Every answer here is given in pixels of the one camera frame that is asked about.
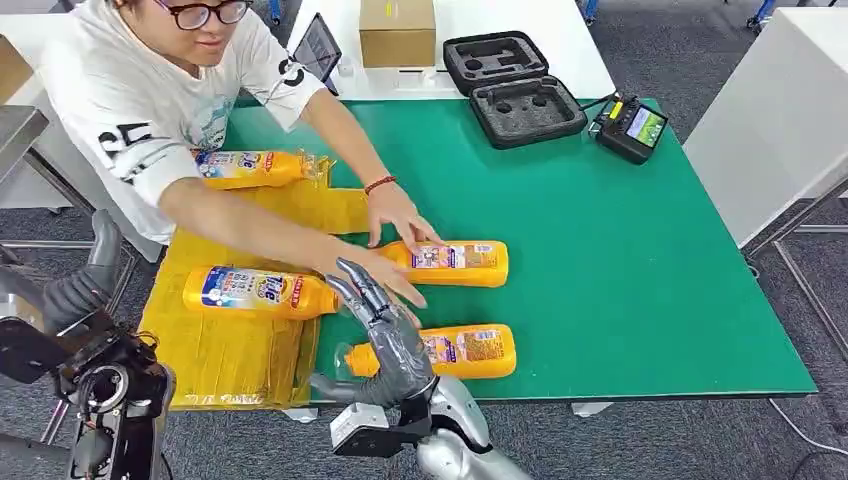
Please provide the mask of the person's left hand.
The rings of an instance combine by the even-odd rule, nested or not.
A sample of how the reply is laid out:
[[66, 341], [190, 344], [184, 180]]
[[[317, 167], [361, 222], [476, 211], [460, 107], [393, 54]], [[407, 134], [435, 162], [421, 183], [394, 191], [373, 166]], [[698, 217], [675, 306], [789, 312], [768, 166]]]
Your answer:
[[420, 242], [444, 244], [393, 177], [368, 185], [365, 193], [368, 198], [369, 247], [374, 248], [380, 242], [384, 224], [391, 224], [400, 240], [413, 253], [418, 252]]

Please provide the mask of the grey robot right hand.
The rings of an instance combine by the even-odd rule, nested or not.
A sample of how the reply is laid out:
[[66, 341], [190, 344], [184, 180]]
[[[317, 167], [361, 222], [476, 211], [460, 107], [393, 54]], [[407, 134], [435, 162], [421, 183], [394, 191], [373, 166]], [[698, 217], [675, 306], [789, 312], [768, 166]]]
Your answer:
[[377, 373], [363, 382], [343, 382], [314, 372], [310, 386], [323, 398], [345, 404], [393, 407], [427, 390], [435, 379], [431, 362], [410, 315], [361, 265], [340, 257], [337, 267], [348, 278], [327, 274], [326, 283], [340, 295], [364, 326], [378, 360]]

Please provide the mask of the person's right hand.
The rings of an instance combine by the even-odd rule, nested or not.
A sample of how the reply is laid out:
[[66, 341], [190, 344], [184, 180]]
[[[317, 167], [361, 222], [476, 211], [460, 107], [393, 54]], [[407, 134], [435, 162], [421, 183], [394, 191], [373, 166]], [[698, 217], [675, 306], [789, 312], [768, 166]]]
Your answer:
[[418, 328], [421, 327], [420, 319], [408, 304], [423, 309], [428, 306], [427, 301], [421, 292], [407, 280], [400, 267], [363, 247], [331, 237], [327, 246], [319, 248], [316, 263], [312, 269], [323, 276], [334, 275], [339, 278], [350, 279], [350, 276], [337, 265], [339, 258], [352, 261], [363, 267], [376, 283], [386, 291], [388, 297], [405, 310], [411, 317], [413, 324]]

